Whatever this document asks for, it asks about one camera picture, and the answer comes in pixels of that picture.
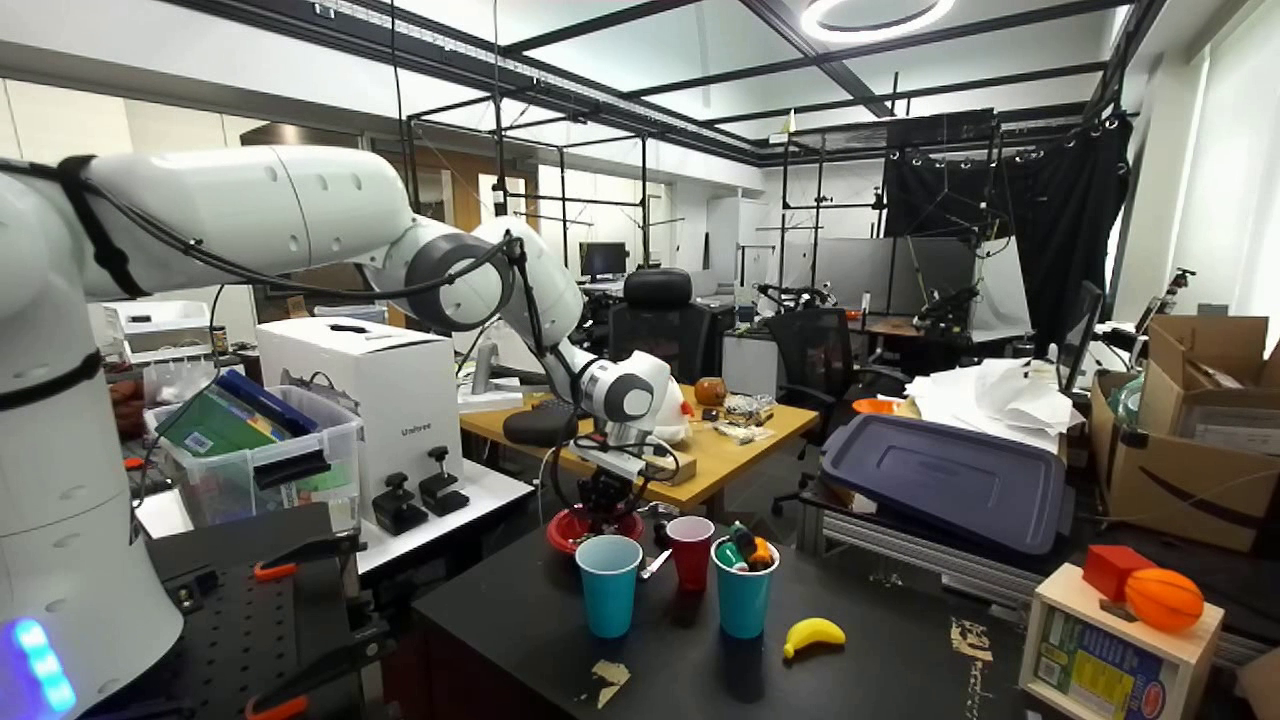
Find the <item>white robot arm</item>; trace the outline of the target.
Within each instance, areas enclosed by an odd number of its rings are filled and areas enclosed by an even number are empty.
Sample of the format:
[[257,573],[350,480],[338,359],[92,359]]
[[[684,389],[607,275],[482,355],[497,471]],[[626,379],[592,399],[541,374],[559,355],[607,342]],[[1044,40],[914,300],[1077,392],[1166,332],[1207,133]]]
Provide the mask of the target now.
[[186,636],[138,537],[96,300],[362,265],[436,332],[508,321],[554,392],[622,441],[677,399],[665,359],[574,342],[583,298],[517,216],[407,204],[364,150],[252,146],[0,169],[0,720],[81,720]]

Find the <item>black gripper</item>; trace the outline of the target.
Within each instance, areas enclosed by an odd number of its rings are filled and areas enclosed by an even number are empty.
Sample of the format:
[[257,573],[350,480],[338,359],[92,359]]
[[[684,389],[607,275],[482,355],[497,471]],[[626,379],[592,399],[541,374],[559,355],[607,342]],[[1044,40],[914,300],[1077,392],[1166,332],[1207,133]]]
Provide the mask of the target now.
[[651,480],[665,480],[669,468],[627,453],[592,453],[592,475],[582,485],[582,513],[597,524],[622,524],[632,515]]

